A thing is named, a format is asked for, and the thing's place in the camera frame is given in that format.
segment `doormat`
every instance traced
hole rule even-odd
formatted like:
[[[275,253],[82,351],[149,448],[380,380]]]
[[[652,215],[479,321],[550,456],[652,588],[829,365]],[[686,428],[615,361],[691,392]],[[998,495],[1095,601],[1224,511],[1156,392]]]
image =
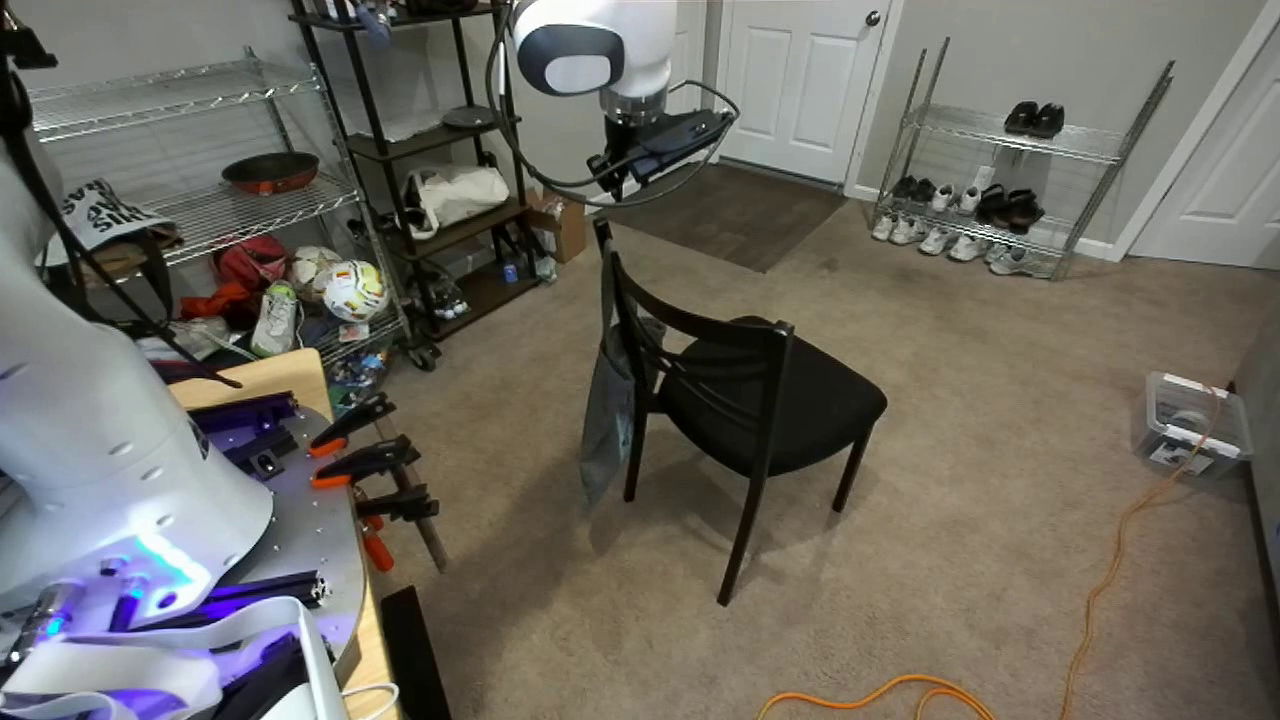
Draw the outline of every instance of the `doormat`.
[[[652,189],[671,189],[671,194],[641,194],[633,208],[613,208],[607,221],[752,272],[766,272],[842,203],[834,193],[730,163],[682,170],[696,174],[678,184],[682,174],[676,170]]]

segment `cardboard box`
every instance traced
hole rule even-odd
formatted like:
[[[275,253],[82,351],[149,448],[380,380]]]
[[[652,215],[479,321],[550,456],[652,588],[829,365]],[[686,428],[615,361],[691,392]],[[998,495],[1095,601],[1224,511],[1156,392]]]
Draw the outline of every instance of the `cardboard box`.
[[[547,232],[555,239],[555,261],[567,264],[570,254],[578,254],[586,248],[586,208],[570,194],[555,194],[555,193],[541,193],[526,194],[532,208],[532,229]]]

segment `shoe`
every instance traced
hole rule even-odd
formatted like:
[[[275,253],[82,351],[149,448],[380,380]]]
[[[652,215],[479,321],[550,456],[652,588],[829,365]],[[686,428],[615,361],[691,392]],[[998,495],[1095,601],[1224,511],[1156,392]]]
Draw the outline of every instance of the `shoe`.
[[[1024,134],[1050,138],[1062,124],[1068,110],[1058,103],[1040,103],[1035,124]]]
[[[997,215],[998,229],[1027,236],[1027,229],[1045,215],[1033,189],[1014,189],[1003,194],[1003,208]]]
[[[997,225],[1003,215],[1003,184],[982,189],[982,194],[975,201],[971,215],[979,225]]]
[[[960,194],[960,210],[975,210],[979,201],[982,201],[982,193],[979,193],[979,189],[968,189],[968,193]]]
[[[933,194],[933,210],[946,210],[955,203],[955,189],[950,184],[945,184],[945,189],[935,189],[935,194]]]
[[[887,244],[891,225],[895,225],[895,215],[891,215],[891,210],[884,210],[884,215],[877,221],[872,236],[877,236],[878,244]]]
[[[979,261],[982,253],[989,253],[989,239],[960,236],[946,254],[950,254],[955,264],[971,264],[971,261]]]
[[[945,248],[946,248],[946,232],[945,232],[945,229],[933,229],[916,253],[921,253],[921,254],[935,254],[935,253],[945,253]]]
[[[891,225],[891,244],[913,244],[921,236],[921,215],[904,215]]]
[[[1035,272],[1035,254],[1027,254],[1024,248],[1013,248],[1013,244],[997,244],[989,253],[989,272],[990,274],[1033,274]]]
[[[921,174],[913,201],[933,203],[933,194],[935,194],[935,184],[926,174]]]
[[[1003,117],[1008,134],[1027,134],[1035,128],[1040,106],[1033,101],[1013,103]]]
[[[916,194],[916,174],[901,174],[901,181],[891,184],[891,194],[895,194],[895,201],[913,201],[913,194]]]

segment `shoe rack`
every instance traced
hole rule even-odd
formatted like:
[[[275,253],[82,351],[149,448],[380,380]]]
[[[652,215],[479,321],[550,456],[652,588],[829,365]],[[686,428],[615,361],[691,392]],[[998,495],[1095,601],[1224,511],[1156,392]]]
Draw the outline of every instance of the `shoe rack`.
[[[1071,106],[1014,103],[1008,117],[935,103],[950,38],[933,68],[921,49],[904,118],[872,208],[872,236],[997,274],[1058,278],[1171,83],[1156,77],[1124,133],[1071,124]]]

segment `red object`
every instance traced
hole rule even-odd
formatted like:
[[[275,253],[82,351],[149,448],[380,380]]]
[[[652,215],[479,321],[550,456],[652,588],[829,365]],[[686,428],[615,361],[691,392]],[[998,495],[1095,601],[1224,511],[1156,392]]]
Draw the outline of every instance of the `red object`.
[[[293,248],[275,236],[249,236],[214,254],[218,278],[240,278],[253,292],[265,292],[271,278],[287,274]]]
[[[180,315],[237,315],[257,309],[257,292],[237,278],[224,278],[210,295],[183,295]]]
[[[321,170],[321,161],[308,151],[267,151],[267,157],[249,157],[224,169],[224,181],[249,194],[281,194],[281,193],[308,189],[315,170]]]
[[[361,523],[361,542],[364,542],[364,554],[372,561],[375,573],[397,567],[393,546],[369,523]]]

